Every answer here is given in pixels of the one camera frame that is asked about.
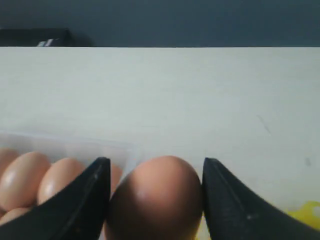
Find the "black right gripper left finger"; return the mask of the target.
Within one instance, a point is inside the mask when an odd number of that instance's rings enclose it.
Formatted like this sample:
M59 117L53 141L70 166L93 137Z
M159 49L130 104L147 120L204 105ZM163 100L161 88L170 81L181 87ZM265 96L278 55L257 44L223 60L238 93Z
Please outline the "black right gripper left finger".
M111 161L98 157L55 196L0 227L2 240L97 240L109 208Z

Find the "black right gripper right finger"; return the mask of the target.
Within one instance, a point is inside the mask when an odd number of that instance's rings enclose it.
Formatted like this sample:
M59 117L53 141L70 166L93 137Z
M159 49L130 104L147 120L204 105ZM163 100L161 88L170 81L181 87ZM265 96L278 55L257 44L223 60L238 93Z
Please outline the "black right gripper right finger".
M318 240L319 230L272 206L218 159L205 158L203 210L213 240Z

